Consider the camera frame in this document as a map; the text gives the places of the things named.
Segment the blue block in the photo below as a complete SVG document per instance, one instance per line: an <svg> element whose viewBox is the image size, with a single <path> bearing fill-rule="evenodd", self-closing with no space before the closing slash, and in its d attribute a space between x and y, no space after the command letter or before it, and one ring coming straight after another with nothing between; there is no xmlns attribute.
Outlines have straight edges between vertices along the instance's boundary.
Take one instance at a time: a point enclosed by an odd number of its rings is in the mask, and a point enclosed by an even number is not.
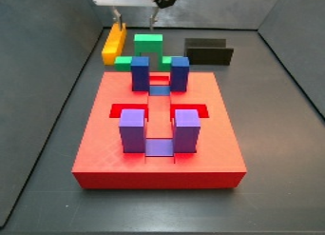
<svg viewBox="0 0 325 235"><path fill-rule="evenodd" d="M173 129L174 153L195 153L200 129L198 112L194 109L176 109Z"/></svg>
<svg viewBox="0 0 325 235"><path fill-rule="evenodd" d="M187 87L188 61L187 57L171 58L170 91L183 92Z"/></svg>
<svg viewBox="0 0 325 235"><path fill-rule="evenodd" d="M149 91L149 58L133 56L130 61L131 90Z"/></svg>
<svg viewBox="0 0 325 235"><path fill-rule="evenodd" d="M150 96L169 96L170 87L169 86L149 86L149 95Z"/></svg>
<svg viewBox="0 0 325 235"><path fill-rule="evenodd" d="M142 109L121 111L119 135L123 153L145 153L145 111Z"/></svg>
<svg viewBox="0 0 325 235"><path fill-rule="evenodd" d="M174 156L171 139L146 139L146 156L170 157Z"/></svg>

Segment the gray wall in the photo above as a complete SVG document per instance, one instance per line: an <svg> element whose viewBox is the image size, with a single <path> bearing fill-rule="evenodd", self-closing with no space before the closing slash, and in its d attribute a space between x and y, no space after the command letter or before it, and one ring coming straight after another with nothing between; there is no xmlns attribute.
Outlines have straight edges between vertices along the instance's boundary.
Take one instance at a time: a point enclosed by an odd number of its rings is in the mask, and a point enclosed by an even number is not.
<svg viewBox="0 0 325 235"><path fill-rule="evenodd" d="M325 116L325 0L279 0L258 32Z"/></svg>
<svg viewBox="0 0 325 235"><path fill-rule="evenodd" d="M87 0L0 0L0 226L101 29Z"/></svg>
<svg viewBox="0 0 325 235"><path fill-rule="evenodd" d="M256 29L276 0L176 0L158 12L157 27ZM106 7L93 4L103 27L111 26ZM151 8L118 8L129 27L147 27Z"/></svg>

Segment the yellow block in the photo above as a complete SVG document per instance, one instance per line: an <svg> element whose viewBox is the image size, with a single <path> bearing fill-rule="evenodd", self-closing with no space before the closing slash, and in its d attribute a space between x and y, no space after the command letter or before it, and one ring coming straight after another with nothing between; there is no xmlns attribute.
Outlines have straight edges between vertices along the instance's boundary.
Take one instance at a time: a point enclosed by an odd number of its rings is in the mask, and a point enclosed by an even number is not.
<svg viewBox="0 0 325 235"><path fill-rule="evenodd" d="M106 42L101 51L103 65L114 65L117 56L122 54L123 41L126 37L126 26L122 24L121 30L115 23L110 28Z"/></svg>

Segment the table surface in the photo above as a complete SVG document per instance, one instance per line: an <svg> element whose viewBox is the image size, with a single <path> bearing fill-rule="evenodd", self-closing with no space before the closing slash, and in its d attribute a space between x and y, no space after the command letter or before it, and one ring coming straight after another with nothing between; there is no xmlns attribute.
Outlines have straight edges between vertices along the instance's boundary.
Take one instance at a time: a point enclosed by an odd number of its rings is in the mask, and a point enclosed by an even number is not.
<svg viewBox="0 0 325 235"><path fill-rule="evenodd" d="M184 38L224 38L230 65L212 71L247 174L234 189L82 190L70 168L103 70L103 30L51 131L37 166L1 230L11 232L325 231L323 119L254 31L157 29L163 54ZM133 54L129 29L122 55ZM155 67L150 55L151 70Z"/></svg>

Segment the red platform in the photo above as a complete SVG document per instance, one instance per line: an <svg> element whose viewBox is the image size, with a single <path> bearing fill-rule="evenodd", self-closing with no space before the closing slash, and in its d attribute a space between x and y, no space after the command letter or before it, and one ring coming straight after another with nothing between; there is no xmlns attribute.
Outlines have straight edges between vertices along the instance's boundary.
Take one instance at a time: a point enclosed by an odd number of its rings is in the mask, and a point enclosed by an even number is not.
<svg viewBox="0 0 325 235"><path fill-rule="evenodd" d="M166 76L169 73L151 73ZM171 93L170 99L130 91L130 73L105 72L98 87L71 173L83 188L230 188L236 187L246 167L240 157L230 119L211 72L190 72L187 91ZM170 125L175 108L196 108L200 132L196 153L174 157L146 157L122 153L118 110L111 105L149 108L147 117ZM147 137L170 138L170 128L147 122Z"/></svg>

